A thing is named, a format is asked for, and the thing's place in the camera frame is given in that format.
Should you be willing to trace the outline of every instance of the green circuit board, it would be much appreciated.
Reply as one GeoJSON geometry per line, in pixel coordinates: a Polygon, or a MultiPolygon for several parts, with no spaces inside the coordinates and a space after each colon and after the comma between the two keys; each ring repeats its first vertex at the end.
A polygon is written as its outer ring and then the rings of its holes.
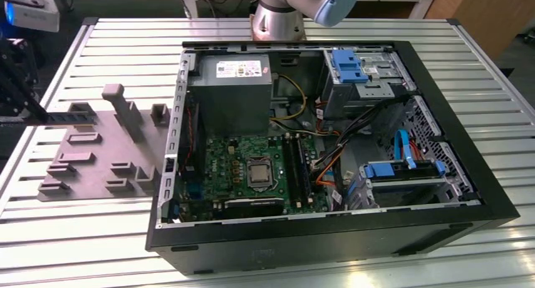
{"type": "MultiPolygon", "coordinates": [[[[311,136],[301,138],[303,150],[315,159],[316,149],[311,136]]],[[[324,193],[312,195],[312,205],[291,206],[285,178],[283,140],[279,136],[209,138],[207,140],[205,180],[203,199],[219,201],[228,198],[276,197],[284,199],[285,214],[327,211],[324,193]],[[271,164],[272,186],[265,191],[253,190],[247,184],[247,161],[261,159],[271,164]]]]}

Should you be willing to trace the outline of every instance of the motherboard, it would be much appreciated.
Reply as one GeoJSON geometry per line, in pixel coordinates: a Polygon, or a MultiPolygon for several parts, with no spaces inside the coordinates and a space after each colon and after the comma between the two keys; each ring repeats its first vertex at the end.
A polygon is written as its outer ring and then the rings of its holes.
{"type": "Polygon", "coordinates": [[[186,219],[328,210],[325,194],[309,181],[308,165],[317,156],[312,136],[212,137],[205,148],[204,180],[186,184],[186,219]]]}

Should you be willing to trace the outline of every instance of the aluminum slotted table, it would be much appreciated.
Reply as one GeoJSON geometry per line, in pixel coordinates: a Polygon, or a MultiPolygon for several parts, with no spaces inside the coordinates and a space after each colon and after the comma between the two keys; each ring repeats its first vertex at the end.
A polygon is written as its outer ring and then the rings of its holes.
{"type": "MultiPolygon", "coordinates": [[[[519,219],[427,255],[185,277],[145,252],[150,199],[40,202],[38,183],[65,130],[28,128],[0,185],[0,285],[121,287],[532,287],[535,284],[535,111],[461,26],[443,20],[360,19],[308,40],[408,40],[517,206],[519,219]]],[[[247,40],[248,19],[100,19],[76,35],[41,104],[110,110],[105,83],[138,109],[170,105],[182,41],[247,40]]]]}

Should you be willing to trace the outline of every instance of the open computer tower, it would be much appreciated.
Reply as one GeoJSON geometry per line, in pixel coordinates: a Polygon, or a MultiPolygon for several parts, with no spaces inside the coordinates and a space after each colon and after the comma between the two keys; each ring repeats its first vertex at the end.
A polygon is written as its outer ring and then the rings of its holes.
{"type": "Polygon", "coordinates": [[[408,42],[182,46],[146,236],[180,272],[424,253],[517,217],[408,42]]]}

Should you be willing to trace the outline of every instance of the cpu socket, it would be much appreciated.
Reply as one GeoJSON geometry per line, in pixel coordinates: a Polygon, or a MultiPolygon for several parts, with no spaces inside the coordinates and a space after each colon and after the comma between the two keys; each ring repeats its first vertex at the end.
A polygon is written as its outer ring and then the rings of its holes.
{"type": "Polygon", "coordinates": [[[247,186],[264,192],[272,187],[272,168],[269,157],[249,157],[247,159],[247,186]]]}

